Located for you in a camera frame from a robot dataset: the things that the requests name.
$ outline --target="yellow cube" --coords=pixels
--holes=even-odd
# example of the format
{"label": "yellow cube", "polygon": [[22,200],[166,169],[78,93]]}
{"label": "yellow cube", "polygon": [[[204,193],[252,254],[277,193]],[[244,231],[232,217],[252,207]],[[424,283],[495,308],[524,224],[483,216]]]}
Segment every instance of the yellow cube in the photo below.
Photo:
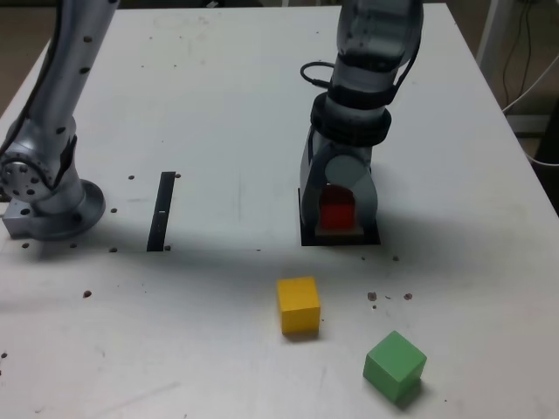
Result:
{"label": "yellow cube", "polygon": [[313,277],[280,279],[278,301],[283,334],[318,331],[321,302]]}

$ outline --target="black bar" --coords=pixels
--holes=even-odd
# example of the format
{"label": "black bar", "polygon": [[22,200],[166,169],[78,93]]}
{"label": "black bar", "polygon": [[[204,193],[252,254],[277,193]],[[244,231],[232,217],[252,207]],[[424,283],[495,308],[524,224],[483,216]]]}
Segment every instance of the black bar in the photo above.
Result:
{"label": "black bar", "polygon": [[147,251],[163,251],[165,234],[167,233],[167,222],[171,210],[173,187],[175,186],[175,174],[176,172],[161,173],[154,216],[151,220],[151,229],[149,230]]}

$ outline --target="wire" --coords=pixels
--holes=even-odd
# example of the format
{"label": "wire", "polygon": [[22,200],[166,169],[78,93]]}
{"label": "wire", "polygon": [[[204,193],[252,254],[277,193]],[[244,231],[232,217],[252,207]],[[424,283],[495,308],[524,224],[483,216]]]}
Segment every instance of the wire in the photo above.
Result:
{"label": "wire", "polygon": [[524,15],[524,20],[526,22],[526,32],[528,33],[528,57],[526,58],[526,67],[524,68],[524,75],[522,76],[521,90],[518,92],[518,99],[524,92],[524,86],[526,85],[526,77],[528,76],[528,69],[530,68],[530,62],[532,61],[532,32],[530,30],[530,11],[532,10],[532,1],[528,8],[526,9],[526,15]]}
{"label": "wire", "polygon": [[555,57],[555,59],[553,61],[551,61],[551,64],[549,65],[548,68],[545,69],[545,71],[542,73],[542,75],[540,77],[538,77],[538,79],[532,84],[532,86],[530,86],[528,88],[528,90],[526,92],[524,92],[522,95],[520,95],[518,98],[516,98],[515,101],[513,101],[512,103],[508,104],[506,107],[504,107],[502,109],[502,112],[506,112],[508,111],[511,107],[513,107],[518,101],[524,99],[524,96],[526,96],[528,93],[530,93],[532,91],[532,89],[534,87],[536,87],[536,85],[538,83],[540,83],[540,81],[542,81],[542,79],[546,76],[546,74],[549,72],[549,70],[551,70],[551,68],[553,68],[553,66],[556,64],[557,60],[559,59],[559,54],[557,54],[557,56]]}
{"label": "wire", "polygon": [[[551,64],[549,65],[548,68],[546,68],[544,70],[544,72],[542,73],[542,75],[540,77],[538,77],[538,79],[534,82],[534,84],[532,84],[532,86],[530,86],[528,88],[528,90],[526,92],[524,92],[523,94],[521,94],[518,98],[516,98],[516,100],[511,103],[510,105],[506,106],[502,112],[505,113],[507,110],[509,110],[511,107],[514,106],[514,104],[516,102],[518,102],[519,100],[522,100],[524,98],[524,96],[526,96],[528,93],[530,93],[530,91],[540,82],[542,81],[542,79],[546,76],[546,74],[553,68],[553,66],[556,64],[557,60],[559,60],[559,54],[557,54],[557,56],[555,57],[555,59],[553,61],[551,61]],[[530,160],[531,162],[533,162],[534,164],[537,164],[538,166],[543,166],[544,168],[559,168],[559,163],[546,163],[544,161],[539,161],[536,160],[534,157],[532,157],[531,155],[529,155],[528,153],[524,152],[524,154],[526,155],[526,157],[528,158],[528,160]]]}
{"label": "wire", "polygon": [[518,19],[518,32],[516,33],[516,38],[514,39],[513,42],[513,46],[510,49],[510,53],[508,54],[507,57],[507,61],[505,62],[505,68],[503,68],[503,77],[502,77],[502,83],[503,83],[503,90],[505,91],[505,103],[508,104],[508,102],[510,101],[509,95],[508,95],[508,89],[507,89],[507,70],[508,70],[508,65],[510,64],[510,60],[514,55],[514,51],[516,50],[516,47],[518,46],[518,43],[521,40],[521,35],[522,35],[522,18],[524,17],[524,13],[526,13],[526,9],[528,7],[528,3],[524,3],[524,6],[522,6],[522,11],[521,11],[521,16]]}
{"label": "wire", "polygon": [[330,86],[330,82],[326,81],[326,80],[320,80],[320,79],[311,79],[310,77],[308,77],[305,74],[305,70],[309,67],[328,67],[328,68],[334,68],[334,64],[332,63],[327,63],[324,61],[313,61],[311,63],[306,63],[304,66],[302,66],[300,68],[300,76],[305,79],[306,81],[308,81],[309,83],[311,83],[313,86],[318,86],[318,87],[322,87],[323,89],[328,89],[328,87]]}
{"label": "wire", "polygon": [[528,153],[524,152],[528,160],[537,164],[538,166],[543,166],[544,168],[559,168],[559,163],[544,163],[543,161],[536,160],[534,157],[529,155]]}

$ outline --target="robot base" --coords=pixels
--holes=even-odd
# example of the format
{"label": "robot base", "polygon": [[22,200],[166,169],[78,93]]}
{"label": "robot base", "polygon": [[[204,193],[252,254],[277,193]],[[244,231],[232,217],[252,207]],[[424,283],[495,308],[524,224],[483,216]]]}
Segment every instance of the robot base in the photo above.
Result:
{"label": "robot base", "polygon": [[378,235],[376,223],[372,229],[363,231],[360,234],[328,234],[316,235],[313,230],[308,229],[303,224],[300,217],[300,189],[297,189],[299,199],[299,225],[300,225],[300,245],[301,246],[355,246],[380,244],[381,238]]}
{"label": "robot base", "polygon": [[101,189],[81,180],[84,199],[72,211],[39,216],[29,203],[12,199],[3,215],[3,223],[12,238],[34,238],[39,241],[64,240],[91,229],[105,212]]}

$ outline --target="black cable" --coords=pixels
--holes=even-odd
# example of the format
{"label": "black cable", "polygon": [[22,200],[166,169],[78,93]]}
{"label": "black cable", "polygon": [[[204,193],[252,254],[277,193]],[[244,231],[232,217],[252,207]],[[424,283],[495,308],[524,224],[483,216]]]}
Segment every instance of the black cable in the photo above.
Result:
{"label": "black cable", "polygon": [[530,68],[530,62],[532,60],[532,33],[530,30],[530,11],[532,10],[532,4],[534,3],[531,0],[529,1],[530,4],[528,6],[528,9],[526,10],[526,15],[524,17],[524,20],[526,22],[526,31],[528,33],[528,58],[526,58],[526,67],[524,68],[524,75],[522,76],[521,90],[518,92],[518,96],[516,97],[516,99],[520,98],[524,93],[524,86],[526,85],[528,69]]}
{"label": "black cable", "polygon": [[328,87],[330,86],[330,82],[326,81],[326,80],[320,80],[320,79],[311,79],[310,77],[308,77],[305,74],[305,70],[309,67],[328,67],[328,68],[334,68],[334,64],[332,63],[326,63],[324,61],[313,61],[311,63],[306,63],[304,66],[302,66],[300,68],[300,76],[305,79],[306,81],[308,81],[309,83],[311,83],[313,86],[318,86],[318,87],[322,87],[323,89],[328,89]]}
{"label": "black cable", "polygon": [[529,4],[528,4],[528,2],[526,2],[526,3],[524,3],[524,6],[522,7],[521,16],[520,16],[520,19],[518,21],[518,33],[516,34],[516,38],[514,39],[513,46],[510,49],[510,53],[508,54],[507,61],[505,62],[505,67],[503,68],[502,83],[503,83],[503,89],[505,90],[505,107],[508,106],[508,104],[510,103],[510,97],[508,95],[508,89],[507,89],[508,65],[510,64],[510,60],[514,55],[514,51],[516,50],[516,47],[518,46],[518,43],[521,40],[522,19],[524,17],[524,14],[526,13],[526,10],[528,9],[528,6],[529,6]]}
{"label": "black cable", "polygon": [[[404,80],[408,77],[408,74],[410,73],[411,68],[413,67],[413,65],[416,62],[416,59],[418,58],[419,47],[420,46],[421,46],[421,37],[419,37],[418,45],[416,46],[416,49],[414,50],[414,52],[411,54],[410,61],[408,62],[408,65],[405,67],[404,72],[402,73],[402,75],[400,76],[400,78],[398,79],[396,84],[394,86],[392,86],[389,90],[384,92],[384,93],[388,93],[389,96],[390,96],[390,98],[387,100],[387,104],[392,102],[392,100],[396,96],[398,90],[400,89],[400,86],[402,85]],[[313,61],[311,63],[306,63],[304,66],[302,66],[300,68],[300,75],[303,79],[305,79],[306,81],[308,81],[309,83],[311,83],[314,86],[322,87],[323,89],[328,89],[330,87],[330,82],[329,81],[320,80],[320,79],[311,79],[310,77],[308,77],[305,74],[305,70],[309,67],[334,68],[334,64],[327,63],[327,62],[324,62],[324,61]]]}

